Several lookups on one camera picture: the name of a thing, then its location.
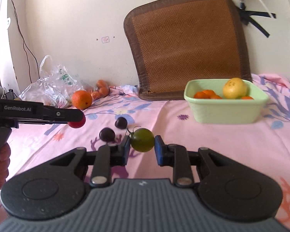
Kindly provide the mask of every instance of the plastic bag handle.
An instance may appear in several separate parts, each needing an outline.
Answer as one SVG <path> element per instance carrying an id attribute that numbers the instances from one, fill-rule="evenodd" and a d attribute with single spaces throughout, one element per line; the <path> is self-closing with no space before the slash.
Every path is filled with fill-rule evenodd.
<path id="1" fill-rule="evenodd" d="M 45 70 L 43 70 L 43 65 L 44 65 L 44 63 L 45 63 L 45 60 L 46 60 L 48 57 L 50 58 L 51 62 L 53 62 L 52 57 L 51 57 L 50 55 L 46 55 L 46 56 L 44 57 L 44 59 L 42 60 L 41 64 L 40 64 L 40 74 L 46 74 L 46 75 L 49 76 L 49 74 L 48 74 Z"/>

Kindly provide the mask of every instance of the plastic bin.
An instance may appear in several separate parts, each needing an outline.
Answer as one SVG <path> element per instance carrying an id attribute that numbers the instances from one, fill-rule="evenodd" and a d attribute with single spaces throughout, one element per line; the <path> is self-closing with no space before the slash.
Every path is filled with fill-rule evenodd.
<path id="1" fill-rule="evenodd" d="M 254 100 L 233 99 L 194 99 L 198 91 L 213 90 L 223 97 L 222 89 L 229 79 L 198 79 L 189 81 L 186 85 L 184 98 L 199 123 L 211 124 L 249 124 L 256 121 L 263 106 L 268 101 L 268 95 L 253 83 L 244 80 L 248 85 L 248 94 Z"/>

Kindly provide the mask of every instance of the gray ribbed surface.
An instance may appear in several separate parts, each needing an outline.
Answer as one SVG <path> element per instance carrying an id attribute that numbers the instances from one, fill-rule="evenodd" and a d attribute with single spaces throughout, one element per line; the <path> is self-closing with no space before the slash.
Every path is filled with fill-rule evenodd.
<path id="1" fill-rule="evenodd" d="M 72 213 L 46 222 L 9 218 L 0 225 L 9 232 L 287 232 L 275 219 L 239 224 L 204 208 L 190 189 L 163 180 L 117 179 L 94 189 Z"/>

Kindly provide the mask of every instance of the metal screw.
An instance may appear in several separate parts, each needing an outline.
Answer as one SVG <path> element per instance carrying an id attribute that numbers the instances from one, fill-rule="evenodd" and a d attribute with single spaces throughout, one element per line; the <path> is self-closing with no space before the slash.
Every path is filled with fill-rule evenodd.
<path id="1" fill-rule="evenodd" d="M 192 180 L 186 177 L 179 178 L 177 184 L 181 186 L 188 186 L 192 183 Z"/>
<path id="2" fill-rule="evenodd" d="M 93 184 L 104 184 L 107 182 L 107 178 L 105 178 L 104 176 L 95 176 L 91 179 L 91 182 Z"/>

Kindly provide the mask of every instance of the green tomato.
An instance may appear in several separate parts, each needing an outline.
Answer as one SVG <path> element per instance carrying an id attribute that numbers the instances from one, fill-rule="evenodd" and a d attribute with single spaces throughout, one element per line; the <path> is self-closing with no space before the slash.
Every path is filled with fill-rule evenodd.
<path id="1" fill-rule="evenodd" d="M 131 146 L 134 150 L 146 153 L 155 145 L 155 137 L 153 133 L 146 129 L 140 128 L 131 134 Z"/>

